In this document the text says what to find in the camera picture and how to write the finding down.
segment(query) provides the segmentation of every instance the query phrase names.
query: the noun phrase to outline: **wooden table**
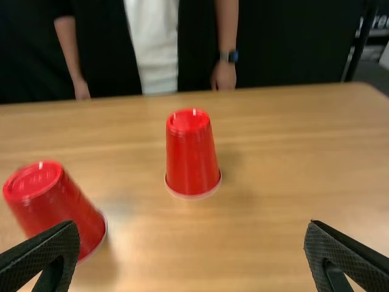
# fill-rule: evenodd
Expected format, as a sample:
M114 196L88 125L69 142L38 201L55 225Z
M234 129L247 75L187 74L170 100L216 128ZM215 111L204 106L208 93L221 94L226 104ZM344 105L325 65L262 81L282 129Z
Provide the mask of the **wooden table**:
M165 119L189 106L223 173L198 201L164 186ZM315 291L312 218L389 255L389 100L361 83L0 107L0 181L39 159L109 220L70 291ZM0 219L4 251L25 238L4 200Z

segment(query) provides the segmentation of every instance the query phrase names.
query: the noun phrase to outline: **red plastic cup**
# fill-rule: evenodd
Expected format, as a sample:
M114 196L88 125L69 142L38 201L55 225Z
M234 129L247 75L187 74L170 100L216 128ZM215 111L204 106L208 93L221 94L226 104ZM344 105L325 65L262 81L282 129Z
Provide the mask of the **red plastic cup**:
M168 190L186 198L210 195L220 185L209 115L201 109L176 111L166 125Z
M28 238L73 220L81 240L78 262L87 259L107 233L102 213L57 162L41 161L19 169L2 191Z

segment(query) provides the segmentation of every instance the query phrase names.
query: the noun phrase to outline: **person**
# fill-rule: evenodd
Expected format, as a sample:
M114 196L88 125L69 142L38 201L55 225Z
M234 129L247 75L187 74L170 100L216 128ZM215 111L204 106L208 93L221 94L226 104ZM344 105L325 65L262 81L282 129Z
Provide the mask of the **person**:
M56 0L77 100L234 89L239 0Z

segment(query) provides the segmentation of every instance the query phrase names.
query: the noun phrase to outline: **black clothing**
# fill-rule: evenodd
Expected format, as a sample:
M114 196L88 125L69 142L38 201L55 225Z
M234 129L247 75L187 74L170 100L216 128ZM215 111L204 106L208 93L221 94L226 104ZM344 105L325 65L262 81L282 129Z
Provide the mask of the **black clothing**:
M55 0L74 15L81 70L92 97L141 94L123 0ZM178 91L210 89L217 56L214 0L183 0L178 13Z

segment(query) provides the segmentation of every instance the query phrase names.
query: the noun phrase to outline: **cup rim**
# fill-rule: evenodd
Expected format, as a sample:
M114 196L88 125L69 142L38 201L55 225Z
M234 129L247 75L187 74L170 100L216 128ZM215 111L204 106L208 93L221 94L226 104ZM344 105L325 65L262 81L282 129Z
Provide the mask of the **cup rim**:
M89 254L86 254L83 258L77 260L77 266L81 265L85 261L89 260L94 254L96 254L97 251L102 246L103 242L105 241L106 237L107 237L107 233L108 233L108 220L105 217L105 215L103 214L103 212L101 212L100 210L98 210L97 212L103 217L103 221L104 221L104 224L105 224L104 234L103 234L102 238L100 239L100 242L98 243L98 245L96 245L96 247L94 249L92 249L89 252Z
M182 198L182 199L185 199L185 200L200 200L200 199L204 199L210 195L213 195L219 188L220 188L220 185L221 185L221 181L222 181L222 174L221 174L221 171L219 169L219 181L218 183L210 190L204 192L204 193L199 193L199 194L195 194L195 195L187 195L187 194L184 194L184 193L179 193L175 190L173 190L168 182L167 182L167 176L165 175L165 187L166 189L168 190L168 192L170 194L172 194L173 196L176 196L178 198Z

